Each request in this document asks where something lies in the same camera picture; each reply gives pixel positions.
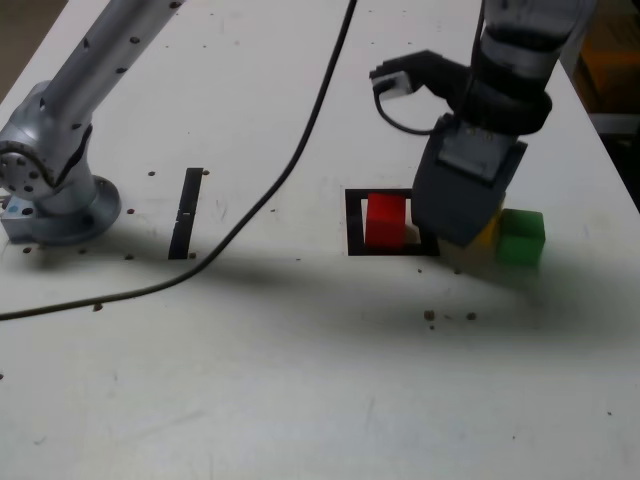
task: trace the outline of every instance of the electrical cable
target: electrical cable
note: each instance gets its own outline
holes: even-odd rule
[[[178,275],[175,278],[169,279],[167,281],[158,283],[156,285],[151,285],[149,287],[140,288],[137,290],[131,290],[128,292],[115,293],[112,295],[104,295],[100,297],[87,298],[85,300],[76,300],[72,302],[59,303],[57,305],[48,305],[44,307],[31,308],[27,310],[20,310],[15,312],[8,312],[0,314],[0,321],[6,320],[15,320],[18,318],[25,317],[33,317],[35,315],[43,315],[47,313],[61,312],[64,310],[71,310],[75,308],[82,307],[90,307],[96,304],[104,304],[104,303],[112,303],[119,302],[121,300],[128,300],[131,298],[142,297],[145,295],[150,295],[152,293],[159,292],[161,290],[166,290],[167,288],[174,287],[190,278],[193,278],[198,273],[202,272],[205,268],[207,268],[211,263],[220,256],[220,254],[227,248],[227,246],[233,241],[233,239],[242,231],[242,229],[249,223],[249,221],[260,211],[262,207],[273,197],[273,195],[280,189],[280,187],[284,184],[284,182],[289,178],[291,172],[295,168],[295,166],[300,161],[302,154],[309,142],[309,138],[311,137],[311,133],[313,132],[313,128],[318,120],[318,116],[320,114],[320,109],[322,108],[322,104],[324,103],[324,99],[327,96],[327,91],[329,89],[329,84],[331,83],[331,78],[333,77],[333,73],[336,69],[336,65],[338,64],[338,59],[340,58],[340,54],[342,53],[342,48],[344,47],[345,40],[347,38],[347,33],[349,32],[349,26],[351,25],[351,20],[353,19],[353,14],[356,9],[356,5],[358,0],[350,0],[349,5],[347,6],[347,10],[344,15],[344,20],[342,21],[342,26],[340,28],[340,33],[338,34],[338,39],[336,40],[336,44],[331,53],[331,58],[329,60],[329,64],[327,65],[327,69],[325,71],[322,84],[320,86],[320,90],[318,91],[318,95],[316,97],[315,103],[313,105],[313,109],[311,110],[311,115],[309,116],[309,120],[307,121],[307,125],[302,133],[302,137],[298,142],[298,146],[296,147],[291,160],[282,171],[280,176],[276,179],[276,181],[269,187],[266,193],[258,200],[258,202],[251,207],[251,209],[240,219],[240,221],[231,229],[231,231],[227,234],[226,237],[222,239],[222,241],[218,244],[218,246],[209,253],[202,262],[196,265],[191,270]]]
[[[460,114],[464,110],[464,107],[467,104],[467,101],[469,100],[469,95],[473,88],[473,84],[475,83],[475,76],[473,75],[473,64],[476,61],[478,52],[480,51],[480,39],[482,37],[482,26],[484,25],[485,1],[486,0],[482,0],[482,3],[480,4],[480,13],[478,15],[478,23],[476,24],[476,32],[473,38],[473,47],[471,51],[471,75],[469,76],[469,81],[467,82],[467,86],[464,90],[464,93],[462,94],[462,100],[460,104],[458,104],[458,106],[456,107],[455,111],[453,112],[453,118],[450,120],[450,122],[444,123],[440,128],[432,128],[430,130],[417,130],[417,129],[402,125],[401,123],[398,123],[397,121],[395,121],[393,118],[389,116],[389,114],[387,114],[387,112],[384,111],[384,108],[382,108],[382,103],[380,102],[380,95],[382,95],[384,92],[394,87],[395,82],[393,80],[388,80],[387,82],[381,82],[380,84],[376,85],[373,89],[373,101],[375,103],[376,110],[378,111],[378,114],[380,115],[380,117],[382,117],[382,119],[385,122],[387,122],[393,128],[400,130],[401,132],[408,133],[410,135],[418,135],[418,136],[426,137],[429,135],[433,135],[434,133],[441,132],[442,130],[446,129],[449,125],[451,125],[451,123],[459,119]]]

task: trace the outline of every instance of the red cube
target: red cube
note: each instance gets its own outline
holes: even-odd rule
[[[406,199],[371,193],[368,200],[364,243],[368,247],[400,250],[404,246]]]

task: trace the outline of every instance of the black square outline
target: black square outline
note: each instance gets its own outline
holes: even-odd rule
[[[420,231],[421,244],[404,245],[401,250],[390,252],[381,248],[367,247],[364,243],[364,218],[362,200],[371,193],[398,195],[411,200],[410,188],[346,188],[344,191],[345,214],[347,217],[347,249],[350,257],[439,257],[440,248],[435,235]]]

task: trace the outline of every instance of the gray robot arm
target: gray robot arm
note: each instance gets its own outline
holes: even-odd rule
[[[412,192],[412,219],[424,238],[468,245],[502,203],[525,153],[521,135],[537,132],[551,111],[545,88],[563,47],[580,35],[593,0],[486,0],[469,67],[430,52],[384,62],[371,72],[379,97],[422,85],[453,115],[430,134]]]
[[[91,116],[182,2],[111,0],[50,82],[36,85],[0,131],[2,224],[14,243],[68,245],[104,232],[118,191],[87,164]]]

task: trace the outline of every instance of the table surface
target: table surface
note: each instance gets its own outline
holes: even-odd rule
[[[70,0],[0,123],[105,4]],[[346,4],[190,0],[94,116],[92,169],[135,214],[85,255],[3,241],[2,310],[192,267],[166,260],[186,168],[211,171],[201,258],[293,153]],[[506,202],[545,215],[537,274],[346,255],[345,188],[409,187],[425,144],[379,119],[369,70],[424,48],[467,62],[478,8],[361,0],[302,161],[216,264],[0,324],[0,477],[637,478],[640,222],[559,67]],[[428,127],[446,105],[420,92],[389,111]]]

